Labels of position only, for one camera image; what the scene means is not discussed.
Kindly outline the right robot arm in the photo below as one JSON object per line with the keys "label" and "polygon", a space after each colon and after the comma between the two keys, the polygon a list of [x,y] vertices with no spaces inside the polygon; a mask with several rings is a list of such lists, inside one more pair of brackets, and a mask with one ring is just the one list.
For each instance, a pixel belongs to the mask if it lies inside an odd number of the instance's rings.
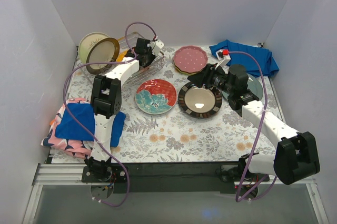
{"label": "right robot arm", "polygon": [[299,132],[267,111],[266,102],[248,88],[248,74],[242,65],[232,65],[228,72],[207,64],[188,80],[197,87],[216,88],[228,94],[227,101],[233,111],[249,121],[275,147],[274,155],[256,152],[239,160],[238,173],[243,180],[257,174],[276,176],[285,185],[320,172],[319,155],[315,137],[308,131]]}

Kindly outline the yellow polka dot plate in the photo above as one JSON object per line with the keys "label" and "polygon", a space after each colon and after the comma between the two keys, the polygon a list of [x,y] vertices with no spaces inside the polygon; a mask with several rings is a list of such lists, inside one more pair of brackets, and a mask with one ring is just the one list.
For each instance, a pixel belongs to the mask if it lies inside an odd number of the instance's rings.
{"label": "yellow polka dot plate", "polygon": [[121,62],[130,48],[127,45],[125,37],[119,38],[118,42],[119,42],[119,45],[120,45],[120,52],[119,52],[119,55],[116,59],[116,62]]}

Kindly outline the grey-blue plate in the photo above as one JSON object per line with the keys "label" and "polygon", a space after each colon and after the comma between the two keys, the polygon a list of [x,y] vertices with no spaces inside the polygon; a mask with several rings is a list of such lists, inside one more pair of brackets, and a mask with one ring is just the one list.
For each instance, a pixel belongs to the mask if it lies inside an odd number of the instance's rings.
{"label": "grey-blue plate", "polygon": [[245,98],[247,94],[253,94],[258,100],[261,100],[264,95],[264,89],[261,83],[251,74],[229,74],[229,82],[233,89],[230,93],[223,90],[220,91],[224,99],[228,100],[229,96],[232,98]]}

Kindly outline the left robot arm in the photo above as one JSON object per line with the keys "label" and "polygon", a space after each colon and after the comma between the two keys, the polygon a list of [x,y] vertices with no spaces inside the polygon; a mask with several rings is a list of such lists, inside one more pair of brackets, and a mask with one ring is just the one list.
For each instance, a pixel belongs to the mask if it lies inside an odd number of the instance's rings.
{"label": "left robot arm", "polygon": [[94,113],[94,145],[89,158],[85,159],[88,172],[97,180],[106,182],[112,177],[111,133],[113,122],[122,104],[122,86],[141,68],[148,67],[161,52],[164,43],[138,38],[136,46],[121,62],[113,61],[114,68],[94,78],[91,107]]}

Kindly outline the red blue floral plate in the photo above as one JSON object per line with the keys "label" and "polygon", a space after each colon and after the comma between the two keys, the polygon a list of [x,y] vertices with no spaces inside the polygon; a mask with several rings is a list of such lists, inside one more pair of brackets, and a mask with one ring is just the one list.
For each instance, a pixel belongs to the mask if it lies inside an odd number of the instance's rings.
{"label": "red blue floral plate", "polygon": [[168,81],[151,79],[142,83],[136,91],[138,108],[150,115],[160,115],[170,111],[177,101],[177,91]]}

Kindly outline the green polka dot plate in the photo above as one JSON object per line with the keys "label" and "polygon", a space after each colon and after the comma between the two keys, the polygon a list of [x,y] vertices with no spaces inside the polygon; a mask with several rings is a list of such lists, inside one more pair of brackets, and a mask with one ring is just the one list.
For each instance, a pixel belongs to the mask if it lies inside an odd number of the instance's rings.
{"label": "green polka dot plate", "polygon": [[186,75],[194,75],[203,69],[203,66],[198,66],[196,64],[174,64],[175,69]]}

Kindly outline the black checkered rim plate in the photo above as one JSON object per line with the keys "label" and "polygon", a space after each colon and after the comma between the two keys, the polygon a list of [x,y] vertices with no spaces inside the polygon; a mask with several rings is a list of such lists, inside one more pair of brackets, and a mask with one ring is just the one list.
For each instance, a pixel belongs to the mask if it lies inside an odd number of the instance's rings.
{"label": "black checkered rim plate", "polygon": [[199,88],[189,82],[180,89],[177,101],[181,109],[189,116],[207,119],[219,112],[222,100],[220,91],[215,87]]}

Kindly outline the pink polka dot plate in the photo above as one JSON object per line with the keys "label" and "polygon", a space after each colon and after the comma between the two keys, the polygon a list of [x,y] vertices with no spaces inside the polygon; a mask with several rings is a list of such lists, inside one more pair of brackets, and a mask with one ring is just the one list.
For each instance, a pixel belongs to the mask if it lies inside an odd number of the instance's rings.
{"label": "pink polka dot plate", "polygon": [[173,56],[173,64],[196,64],[204,68],[207,62],[206,52],[197,46],[183,46]]}

